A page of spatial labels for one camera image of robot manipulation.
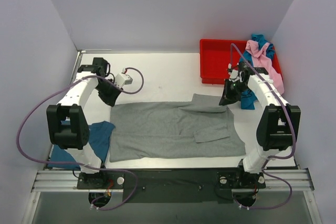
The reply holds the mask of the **grey t shirt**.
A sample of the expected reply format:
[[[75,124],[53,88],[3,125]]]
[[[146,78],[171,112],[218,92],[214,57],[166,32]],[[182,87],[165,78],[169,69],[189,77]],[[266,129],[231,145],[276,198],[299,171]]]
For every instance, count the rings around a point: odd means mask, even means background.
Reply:
[[[246,154],[234,115],[220,97],[187,102],[138,102],[111,109],[110,162],[141,158],[236,157]]]

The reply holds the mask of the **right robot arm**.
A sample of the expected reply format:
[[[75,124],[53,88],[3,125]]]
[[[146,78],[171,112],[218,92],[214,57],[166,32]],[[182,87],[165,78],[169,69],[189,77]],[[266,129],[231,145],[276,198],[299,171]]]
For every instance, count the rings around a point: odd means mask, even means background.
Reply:
[[[257,145],[240,161],[234,174],[235,183],[246,187],[259,179],[270,160],[281,159],[280,152],[295,147],[301,110],[281,96],[265,68],[240,62],[227,71],[219,105],[242,101],[243,92],[251,91],[263,108],[256,130]]]

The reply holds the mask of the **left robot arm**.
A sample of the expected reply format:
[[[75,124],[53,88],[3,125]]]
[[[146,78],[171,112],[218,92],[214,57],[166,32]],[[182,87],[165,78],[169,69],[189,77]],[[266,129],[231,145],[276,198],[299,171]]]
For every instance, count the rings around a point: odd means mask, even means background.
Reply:
[[[79,67],[76,78],[65,96],[46,110],[51,143],[70,154],[80,166],[80,180],[90,182],[95,188],[103,188],[108,175],[99,170],[103,161],[89,144],[89,125],[83,108],[93,90],[100,99],[114,106],[121,91],[107,80],[110,64],[103,58],[94,58],[92,64]]]

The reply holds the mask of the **teal t shirt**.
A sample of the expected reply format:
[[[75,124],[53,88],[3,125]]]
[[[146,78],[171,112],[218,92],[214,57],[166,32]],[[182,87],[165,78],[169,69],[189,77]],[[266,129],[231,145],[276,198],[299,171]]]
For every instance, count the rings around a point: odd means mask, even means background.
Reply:
[[[254,40],[256,42],[259,43],[259,49],[267,42],[269,42],[264,35],[262,34],[252,34],[251,35],[251,39],[250,40]],[[269,57],[272,61],[274,59],[274,55],[275,55],[275,49],[274,49],[274,45],[272,43],[270,43],[270,47],[267,49],[267,57]],[[249,97],[248,98],[243,98],[241,101],[241,109],[243,110],[254,110],[255,106],[254,106],[254,102],[257,100],[256,96],[250,91],[249,91]]]

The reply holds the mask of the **folded dark blue t shirt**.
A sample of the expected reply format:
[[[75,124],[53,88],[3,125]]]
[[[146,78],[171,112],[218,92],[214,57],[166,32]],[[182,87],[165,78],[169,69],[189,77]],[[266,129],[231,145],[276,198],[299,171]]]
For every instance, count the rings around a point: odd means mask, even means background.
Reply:
[[[93,123],[89,125],[89,141],[94,153],[104,162],[107,158],[108,150],[110,147],[110,137],[115,126],[107,121]],[[58,145],[54,145],[49,159],[51,162],[66,162],[74,163],[75,159],[62,150]]]

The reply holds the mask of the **red plastic bin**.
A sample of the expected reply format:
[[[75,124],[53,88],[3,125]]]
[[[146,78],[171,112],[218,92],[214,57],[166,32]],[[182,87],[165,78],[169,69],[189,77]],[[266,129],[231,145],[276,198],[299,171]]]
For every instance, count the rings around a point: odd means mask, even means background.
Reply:
[[[242,61],[239,53],[244,53],[247,41],[201,39],[199,43],[202,82],[205,84],[223,84],[229,76],[228,64],[231,63],[235,66]],[[272,66],[281,74],[276,53]]]

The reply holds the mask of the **pink t shirt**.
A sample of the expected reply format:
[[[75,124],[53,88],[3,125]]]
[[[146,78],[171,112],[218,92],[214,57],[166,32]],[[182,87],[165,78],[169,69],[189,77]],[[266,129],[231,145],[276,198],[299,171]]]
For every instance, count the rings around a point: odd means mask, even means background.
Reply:
[[[267,49],[270,47],[270,43],[265,43],[259,49],[259,43],[254,40],[248,40],[246,43],[244,57],[251,61],[253,67],[263,67],[268,72],[271,80],[273,80],[273,85],[278,90],[280,94],[283,94],[285,89],[283,85],[283,80],[281,74],[279,74],[275,68],[272,66],[272,60],[267,57]]]

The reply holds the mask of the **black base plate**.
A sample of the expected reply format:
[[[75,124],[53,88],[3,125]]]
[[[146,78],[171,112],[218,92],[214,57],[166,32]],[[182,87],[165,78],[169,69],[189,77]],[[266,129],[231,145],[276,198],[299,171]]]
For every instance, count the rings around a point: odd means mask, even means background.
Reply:
[[[101,195],[122,190],[127,203],[199,203],[253,199],[266,187],[263,174],[242,168],[136,169],[80,173],[77,188],[101,190]]]

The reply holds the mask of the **aluminium front rail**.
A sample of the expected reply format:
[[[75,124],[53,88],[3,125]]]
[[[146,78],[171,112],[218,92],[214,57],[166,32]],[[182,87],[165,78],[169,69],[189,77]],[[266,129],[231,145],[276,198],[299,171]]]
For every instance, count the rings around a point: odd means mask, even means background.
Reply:
[[[293,191],[313,191],[314,185],[307,169],[266,170],[264,175],[265,190],[286,191],[288,182]],[[104,189],[80,189],[78,179],[69,170],[41,170],[37,173],[32,192],[98,192]]]

